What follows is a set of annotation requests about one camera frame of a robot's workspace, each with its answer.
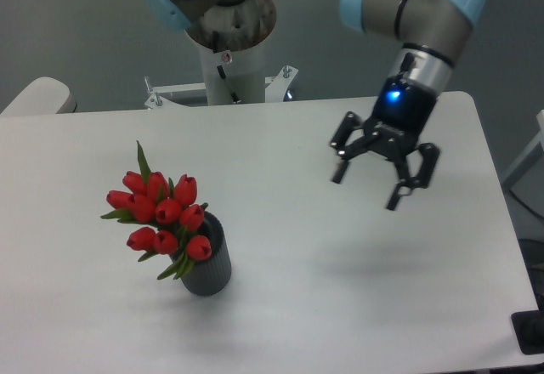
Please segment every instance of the metal bracket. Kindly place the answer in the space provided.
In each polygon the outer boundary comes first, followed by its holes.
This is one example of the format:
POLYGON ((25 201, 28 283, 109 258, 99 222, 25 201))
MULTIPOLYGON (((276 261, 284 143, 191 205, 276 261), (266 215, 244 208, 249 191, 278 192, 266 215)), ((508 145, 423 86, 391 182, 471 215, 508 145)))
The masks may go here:
POLYGON ((541 131, 524 147, 501 178, 503 191, 509 191, 544 154, 544 110, 536 119, 541 131))
MULTIPOLYGON (((221 61, 221 57, 218 56, 218 63, 220 64, 221 61)), ((297 74, 297 68, 290 65, 285 65, 281 68, 277 76, 267 76, 264 78, 264 85, 266 86, 264 91, 265 102, 282 102, 284 100, 292 100, 292 91, 289 89, 289 87, 297 74)), ((172 100, 206 97, 206 86, 203 82, 189 83, 185 85, 170 85, 166 87, 152 87, 148 76, 145 77, 144 81, 148 94, 148 99, 145 101, 145 106, 151 109, 161 107, 160 103, 164 104, 165 100, 170 104, 183 106, 181 104, 172 102, 172 100)))

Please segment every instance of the flower bud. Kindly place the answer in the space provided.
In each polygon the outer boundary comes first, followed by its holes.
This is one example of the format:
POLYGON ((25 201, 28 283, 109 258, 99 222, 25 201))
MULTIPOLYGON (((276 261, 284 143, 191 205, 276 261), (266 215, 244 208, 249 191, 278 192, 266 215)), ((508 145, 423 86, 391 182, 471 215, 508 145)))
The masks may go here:
POLYGON ((163 255, 172 255, 178 250, 178 240, 171 232, 160 230, 155 235, 153 247, 163 255))
POLYGON ((185 248, 189 258, 193 258, 195 261, 201 261, 208 259, 212 255, 212 247, 210 246, 210 240, 204 235, 196 235, 191 238, 187 247, 185 248))
POLYGON ((170 224, 178 219, 181 206, 173 198, 162 200, 155 208, 155 218, 161 224, 170 224))
POLYGON ((130 213, 140 223, 147 223, 155 216, 155 202, 145 195, 132 194, 127 199, 130 213))
POLYGON ((162 198, 170 196, 170 189, 168 187, 168 182, 164 178, 161 172, 154 172, 150 174, 150 178, 147 180, 147 196, 153 200, 157 201, 159 197, 159 190, 162 187, 162 198))
POLYGON ((127 172, 127 175, 122 178, 122 183, 125 184, 129 190, 134 194, 147 194, 147 187, 145 186, 142 176, 135 172, 127 172))
POLYGON ((126 191, 116 191, 112 190, 108 193, 105 200, 108 201, 108 203, 114 207, 117 208, 127 208, 128 207, 128 197, 130 197, 130 193, 127 193, 126 191))
POLYGON ((185 208, 179 216, 179 222, 189 231, 196 231, 204 220, 204 210, 198 204, 185 208))
POLYGON ((196 179, 187 177, 187 174, 181 176, 173 189, 173 198, 178 200, 181 207, 193 204, 196 201, 196 179))
POLYGON ((150 227, 144 227, 134 231, 127 241, 127 245, 134 251, 149 251, 153 249, 156 232, 150 227))

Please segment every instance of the gray vase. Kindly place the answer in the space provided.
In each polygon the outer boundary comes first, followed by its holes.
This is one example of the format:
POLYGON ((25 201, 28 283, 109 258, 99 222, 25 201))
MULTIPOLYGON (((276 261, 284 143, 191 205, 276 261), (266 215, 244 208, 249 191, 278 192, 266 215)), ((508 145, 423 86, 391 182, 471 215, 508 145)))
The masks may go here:
MULTIPOLYGON (((212 296, 229 283, 232 273, 229 250, 224 239, 223 226, 211 213, 204 213, 204 221, 198 233, 210 240, 212 255, 203 261, 196 261, 194 268, 181 281, 189 292, 198 296, 212 296)), ((175 261, 179 254, 171 258, 175 261)))

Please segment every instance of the metal cylinder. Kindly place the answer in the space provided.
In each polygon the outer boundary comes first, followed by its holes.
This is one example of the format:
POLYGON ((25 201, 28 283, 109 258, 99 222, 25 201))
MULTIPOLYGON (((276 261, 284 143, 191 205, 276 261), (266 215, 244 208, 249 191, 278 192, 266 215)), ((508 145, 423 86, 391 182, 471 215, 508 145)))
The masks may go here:
POLYGON ((232 105, 238 100, 242 104, 264 102, 264 42, 242 51, 214 53, 210 48, 192 41, 198 48, 208 105, 232 105), (232 62, 222 64, 222 60, 232 62), (219 65, 225 79, 218 71, 219 65), (233 100, 232 93, 238 100, 233 100))
POLYGON ((424 51, 402 48, 388 76, 394 77, 399 74, 400 66, 408 53, 415 57, 415 62, 411 69, 406 72, 404 79, 425 88, 435 97, 442 94, 450 80, 453 68, 442 59, 424 51))
POLYGON ((264 46, 275 19, 272 0, 245 0, 211 8, 187 31, 198 48, 209 105, 264 102, 264 46))

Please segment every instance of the white table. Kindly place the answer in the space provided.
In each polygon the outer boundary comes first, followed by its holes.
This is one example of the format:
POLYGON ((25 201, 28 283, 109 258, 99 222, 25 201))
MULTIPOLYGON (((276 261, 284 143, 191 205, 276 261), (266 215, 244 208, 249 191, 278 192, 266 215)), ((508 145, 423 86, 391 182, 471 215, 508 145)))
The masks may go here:
POLYGON ((0 372, 428 373, 542 362, 510 314, 536 309, 473 101, 445 93, 422 134, 431 187, 383 209, 393 166, 328 141, 374 99, 0 119, 0 372), (137 170, 197 177, 231 282, 210 298, 136 263, 99 219, 137 170))

